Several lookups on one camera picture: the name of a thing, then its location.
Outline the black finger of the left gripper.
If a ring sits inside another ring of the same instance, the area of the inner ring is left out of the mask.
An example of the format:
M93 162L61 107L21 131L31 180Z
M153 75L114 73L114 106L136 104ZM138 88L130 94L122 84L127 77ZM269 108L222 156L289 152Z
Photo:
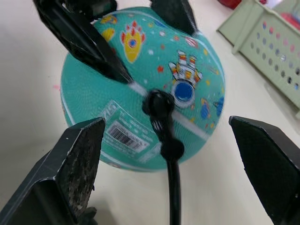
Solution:
M151 0L150 7L173 28L189 35L198 31L188 0Z
M131 83L124 63L92 25L114 12L114 0L35 0L43 24L80 62L120 83Z

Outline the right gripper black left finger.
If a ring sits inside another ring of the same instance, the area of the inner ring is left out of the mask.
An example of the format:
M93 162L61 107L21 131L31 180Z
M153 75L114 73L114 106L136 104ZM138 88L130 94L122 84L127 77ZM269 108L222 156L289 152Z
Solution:
M94 225L89 207L98 171L105 120L67 128L41 157L0 213L3 225Z

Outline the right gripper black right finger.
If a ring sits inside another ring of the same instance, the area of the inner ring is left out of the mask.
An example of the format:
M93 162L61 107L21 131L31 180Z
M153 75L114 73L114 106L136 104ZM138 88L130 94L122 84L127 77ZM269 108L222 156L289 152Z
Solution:
M275 225L300 223L300 149L278 127L231 116L244 170Z

